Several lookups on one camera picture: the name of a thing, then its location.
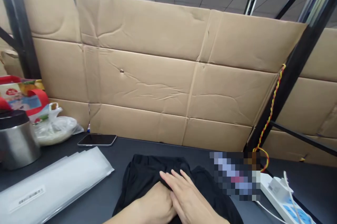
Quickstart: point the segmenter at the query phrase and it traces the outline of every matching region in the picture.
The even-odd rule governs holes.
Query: red handle
[[[0,77],[0,85],[11,84],[11,83],[21,83],[21,79],[19,77],[11,76],[11,75]]]
[[[48,96],[43,90],[40,90],[40,89],[29,90],[27,95],[28,97],[36,95],[41,102],[40,107],[33,108],[33,109],[26,111],[27,116],[37,114],[38,112],[42,111],[42,109],[45,108],[46,105],[49,104]],[[12,110],[10,105],[7,103],[7,101],[3,97],[0,97],[0,110]]]

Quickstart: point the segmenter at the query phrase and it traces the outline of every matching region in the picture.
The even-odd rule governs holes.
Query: power cord
[[[280,86],[280,82],[281,82],[281,79],[282,79],[282,74],[283,74],[283,71],[284,71],[285,67],[286,67],[286,65],[283,64],[281,72],[280,72],[280,75],[278,76],[277,84],[276,84],[276,87],[275,87],[275,90],[274,90],[273,100],[271,101],[269,118],[268,118],[268,120],[266,122],[266,125],[264,126],[262,132],[261,132],[259,143],[258,143],[257,147],[253,149],[253,152],[256,152],[257,150],[262,150],[266,154],[266,156],[267,156],[266,166],[263,167],[263,169],[261,170],[261,172],[264,172],[266,170],[266,168],[268,167],[268,165],[269,165],[269,155],[268,155],[268,153],[263,148],[260,147],[260,144],[261,144],[261,140],[262,140],[262,136],[264,134],[264,131],[266,130],[267,126],[269,125],[269,122],[270,122],[271,117],[273,115],[274,101],[275,101],[275,98],[276,98],[277,90],[278,90],[278,88]]]
[[[295,213],[296,213],[296,216],[297,216],[297,218],[298,218],[299,224],[302,224],[302,221],[301,221],[301,219],[300,219],[300,217],[299,217],[299,214],[298,214],[298,212],[297,212],[297,208],[296,208],[296,206],[295,206],[294,199],[293,199],[292,194],[291,194],[291,192],[290,192],[290,187],[289,187],[289,183],[288,183],[288,179],[287,179],[287,173],[286,173],[285,171],[283,172],[283,177],[284,177],[285,183],[286,183],[286,185],[287,185],[287,189],[288,189],[288,192],[289,192],[289,196],[290,196],[292,205],[293,205],[293,207],[294,207],[294,209],[295,209]],[[275,216],[274,214],[272,214],[267,208],[265,208],[265,207],[260,203],[260,201],[256,201],[256,203],[257,203],[258,205],[260,205],[264,210],[266,210],[271,216],[273,216],[273,217],[275,217],[276,219],[278,219],[280,222],[282,222],[282,223],[284,223],[284,224],[288,224],[288,223],[286,223],[284,220],[281,220],[280,218],[278,218],[277,216]],[[310,218],[310,224],[313,224],[314,222],[313,222],[311,216],[310,216],[309,214],[307,214],[307,215],[308,215],[309,218]]]

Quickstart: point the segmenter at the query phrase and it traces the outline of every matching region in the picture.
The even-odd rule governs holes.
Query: stainless steel thermos
[[[9,170],[24,167],[40,157],[40,146],[25,111],[0,113],[0,151],[2,164]]]

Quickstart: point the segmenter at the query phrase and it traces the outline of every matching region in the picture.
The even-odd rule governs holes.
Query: white cable
[[[284,177],[284,180],[285,180],[285,184],[287,185],[287,188],[288,188],[288,192],[289,192],[289,195],[290,195],[290,198],[291,198],[291,202],[292,202],[292,206],[294,207],[294,210],[295,210],[295,213],[296,213],[296,216],[298,218],[298,222],[299,224],[302,224],[302,221],[298,215],[298,212],[297,212],[297,208],[295,206],[295,202],[294,202],[294,199],[292,198],[292,194],[290,192],[290,187],[289,187],[289,184],[288,184],[288,179],[287,179],[287,173],[285,171],[283,171],[283,177]]]
[[[284,220],[281,220],[280,218],[276,217],[274,214],[272,214],[269,210],[267,210],[267,208],[265,208],[260,201],[255,201],[256,203],[258,203],[264,210],[266,210],[269,214],[271,214],[273,217],[275,217],[276,219],[278,219],[280,222],[284,223],[284,224],[288,224],[286,223]]]
[[[293,207],[295,209],[296,216],[298,218],[299,224],[301,224],[301,219],[299,218],[299,215],[298,215],[298,212],[297,212],[297,208],[295,206],[294,199],[292,198],[292,194],[290,192],[290,187],[289,187],[289,184],[288,184],[287,173],[285,171],[283,172],[283,176],[284,176],[284,180],[285,180],[285,183],[287,185],[287,188],[288,188],[288,192],[289,192],[289,195],[290,195],[290,198],[291,198],[292,205],[293,205]],[[306,215],[309,216],[310,223],[313,224],[313,220],[312,220],[311,216],[309,214],[307,214],[307,213],[306,213]]]

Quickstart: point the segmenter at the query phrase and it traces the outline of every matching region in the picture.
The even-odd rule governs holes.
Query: black table
[[[77,142],[82,139],[84,135],[85,133],[78,134],[59,145],[43,147],[41,158],[26,167],[15,171],[5,171],[1,169],[0,191],[20,182],[64,156],[70,156],[75,152],[89,149],[88,147],[77,146]],[[101,224],[110,219],[121,193],[124,171],[134,154],[185,157],[191,169],[201,165],[209,172],[212,171],[209,151],[202,149],[117,138],[111,147],[101,147],[100,150],[109,160],[112,167],[115,168],[115,171],[50,219],[47,222],[48,224]],[[232,200],[245,224],[280,223],[280,221],[270,216],[254,202]],[[276,216],[280,217],[263,194],[261,195],[260,202]]]
[[[294,198],[319,224],[337,223],[337,168],[315,164],[270,159],[267,171],[274,177],[287,172]]]

